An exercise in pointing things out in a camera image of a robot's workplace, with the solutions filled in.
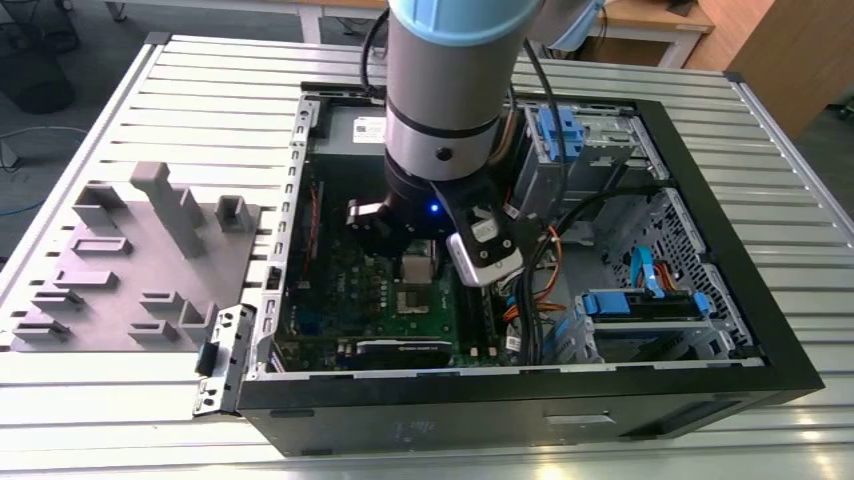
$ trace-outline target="orange wire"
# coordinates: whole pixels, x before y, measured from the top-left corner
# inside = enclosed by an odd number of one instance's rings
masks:
[[[676,290],[676,283],[672,281],[672,277],[670,276],[670,271],[667,269],[667,267],[658,263],[654,266],[655,268],[655,273],[658,273],[658,276],[662,280],[662,284],[664,285],[664,288],[667,290]]]
[[[535,299],[538,302],[542,302],[551,295],[551,291],[555,288],[555,284],[558,283],[558,274],[560,273],[560,263],[563,262],[563,247],[560,246],[560,236],[554,227],[548,227],[548,232],[551,232],[551,236],[555,242],[555,251],[558,252],[558,263],[555,265],[555,269],[551,272],[551,278],[548,279],[548,283],[546,284],[546,288],[536,295]]]
[[[556,303],[539,303],[536,305],[536,311],[539,312],[560,312],[564,311],[566,307],[563,305],[558,305]],[[519,316],[519,309],[514,305],[510,307],[510,310],[504,313],[504,322],[510,322],[514,318]]]

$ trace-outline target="gray floor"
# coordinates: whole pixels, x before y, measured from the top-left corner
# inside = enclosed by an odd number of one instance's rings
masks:
[[[299,19],[291,15],[132,5],[127,9],[128,20],[116,24],[103,3],[76,0],[75,6],[72,17],[83,46],[63,55],[60,61],[76,88],[77,101],[63,112],[35,116],[20,113],[0,97],[0,133],[37,125],[87,129],[151,31],[302,41]],[[344,28],[334,19],[324,19],[324,41],[358,45],[360,38],[346,36],[343,32]],[[32,205],[47,196],[80,137],[72,132],[51,131],[31,133],[9,141],[25,158],[15,174],[0,172],[0,212]],[[798,146],[847,211],[854,212],[854,123],[846,124],[831,112],[825,112],[799,139]],[[36,211],[0,216],[0,267]]]

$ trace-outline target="metal bracket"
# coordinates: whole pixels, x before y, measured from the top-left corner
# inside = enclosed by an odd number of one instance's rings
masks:
[[[318,126],[320,102],[307,100],[306,95],[296,107],[296,119],[291,136],[291,155],[284,159],[287,177],[279,191],[279,225],[274,232],[275,239],[267,256],[267,274],[264,290],[261,293],[261,314],[257,325],[251,329],[252,342],[249,345],[249,360],[247,378],[255,379],[264,371],[272,348],[272,336],[279,324],[279,311],[284,297],[284,275],[287,272],[288,252],[291,250],[291,238],[294,236],[294,223],[296,219],[300,182],[303,178],[303,166],[306,164],[306,152],[311,129]]]
[[[255,307],[235,305],[220,310],[211,340],[199,351],[199,383],[193,416],[233,413],[255,323]]]
[[[643,126],[643,121],[634,117],[631,120],[631,126],[635,129],[635,134],[638,135],[638,140],[640,141],[640,146],[643,147],[643,152],[646,153],[647,158],[650,159],[650,166],[652,167],[652,175],[656,180],[668,180],[670,179],[670,171],[664,166],[664,162],[658,155],[658,149],[655,148],[655,144],[652,143],[652,139],[650,138],[650,134],[646,132],[646,127]]]

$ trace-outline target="table leg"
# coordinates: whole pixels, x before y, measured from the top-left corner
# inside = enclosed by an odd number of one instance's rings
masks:
[[[303,43],[323,43],[323,39],[320,38],[320,7],[300,5],[298,8],[299,12],[299,23],[303,28]]]
[[[107,10],[109,11],[109,15],[112,16],[112,21],[116,23],[124,22],[128,19],[128,16],[124,14],[124,3],[104,3],[107,4]]]
[[[664,68],[682,68],[691,56],[697,42],[702,36],[701,32],[679,32],[672,43],[667,47],[664,56],[658,66]]]

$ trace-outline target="aluminum slotted table surface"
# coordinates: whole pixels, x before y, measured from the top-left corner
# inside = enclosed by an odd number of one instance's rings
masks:
[[[199,202],[274,207],[302,81],[358,81],[358,50],[172,36],[147,44],[0,273],[0,336],[77,223],[87,181],[125,198],[133,162],[168,161]],[[193,353],[0,353],[0,473],[113,478],[826,478],[854,476],[854,228],[750,90],[711,72],[546,62],[558,93],[663,103],[827,388],[670,441],[283,459],[235,418],[191,421]],[[370,69],[382,82],[384,69]],[[531,65],[514,82],[536,91]],[[260,228],[276,216],[261,214]],[[256,238],[255,253],[268,251]],[[263,281],[253,261],[247,282]],[[257,301],[260,289],[244,290]]]

